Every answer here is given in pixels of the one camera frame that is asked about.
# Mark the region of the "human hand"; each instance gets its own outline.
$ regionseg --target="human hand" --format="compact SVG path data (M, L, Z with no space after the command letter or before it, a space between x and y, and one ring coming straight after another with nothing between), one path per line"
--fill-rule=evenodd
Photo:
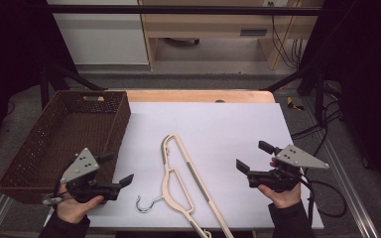
M270 163L272 167L276 166L276 159L273 159ZM266 185L260 184L258 189L268 198L272 200L277 208L286 208L294 204L299 203L302 195L301 185L298 183L290 191L275 192Z
M64 192L67 192L66 184L62 183L60 193ZM79 203L73 198L66 199L58 204L58 218L69 223L77 224L88 211L94 209L103 199L104 197L101 195L94 197L86 203Z

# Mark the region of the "sleeve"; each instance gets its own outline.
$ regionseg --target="sleeve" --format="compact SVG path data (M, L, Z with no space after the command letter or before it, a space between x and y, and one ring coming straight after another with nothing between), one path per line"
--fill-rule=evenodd
M275 229L273 238L315 238L303 203L277 208L273 203L269 206Z
M40 233L39 238L84 238L89 223L90 221L86 215L79 223L72 224L59 219L57 213L54 212Z

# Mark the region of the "wicker basket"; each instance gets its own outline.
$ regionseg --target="wicker basket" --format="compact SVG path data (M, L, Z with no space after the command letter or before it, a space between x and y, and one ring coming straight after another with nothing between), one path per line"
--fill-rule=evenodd
M93 156L115 154L97 176L112 182L130 116L124 91L57 92L2 177L0 192L22 203L41 203L64 164L84 148Z

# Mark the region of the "floor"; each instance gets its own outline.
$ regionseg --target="floor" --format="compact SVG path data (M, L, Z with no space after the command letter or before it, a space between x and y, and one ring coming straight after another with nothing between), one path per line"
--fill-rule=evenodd
M187 42L161 41L153 71L142 65L106 66L105 68L82 65L79 69L90 81L108 88L186 89L260 89L294 71L283 63L280 63L277 70L269 70L256 40L213 39L201 39L197 46ZM69 85L80 87L73 81L70 81ZM312 98L298 97L295 93L297 85L298 82L295 81L275 93L276 101L282 106L291 134L315 124L308 110L313 105ZM288 107L289 96L292 97L296 106L304 106L305 110ZM27 136L29 129L40 115L39 98L38 87L30 88L11 98L9 107L14 108L4 119L0 130L0 178L23 143L23 138ZM329 96L325 98L325 102L332 100ZM329 111L337 110L335 106ZM295 145L313 153L321 136L323 133L308 135L303 139L295 140ZM342 163L365 209L365 214L370 218L369 225L372 230L366 231L377 232L378 235L365 234L364 229L359 229L361 222L358 223L356 217L359 212L361 214L364 212L350 206L347 213L340 218L322 216L325 228L317 231L317 237L381 237L381 177L379 173L364 169L361 153L357 150L342 120L329 123L327 141L328 143L325 143L317 156L326 161L336 157ZM329 173L310 171L309 175L312 179L325 181L339 189L343 188L335 179L338 176L335 171ZM342 209L341 199L334 191L326 187L317 187L317 201L329 213L337 213ZM0 226L0 237L36 237L48 209L40 205L24 205L14 201L6 212L7 216ZM90 235L113 237L114 232L91 230ZM257 236L270 237L271 230L260 231Z

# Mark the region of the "white tabletop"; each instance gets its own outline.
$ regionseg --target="white tabletop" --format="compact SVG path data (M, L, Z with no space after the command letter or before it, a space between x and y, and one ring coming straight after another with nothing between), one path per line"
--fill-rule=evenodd
M271 155L258 149L263 140L284 148L292 143L284 116L276 103L171 103L131 102L132 115L119 151L114 182L134 174L132 183L116 201L88 213L91 227L115 229L191 229L185 217L164 201L149 213L140 213L135 202L150 205L161 195L165 175L161 144L178 134L197 173L230 229L273 227L267 205L270 200L250 188L246 176L236 169L236 159L253 171L269 171ZM220 226L198 189L176 143L169 143L171 167L177 168L194 205L193 219L203 228ZM170 194L189 207L178 179L171 175ZM303 188L307 207L309 192ZM323 228L315 208L313 228Z

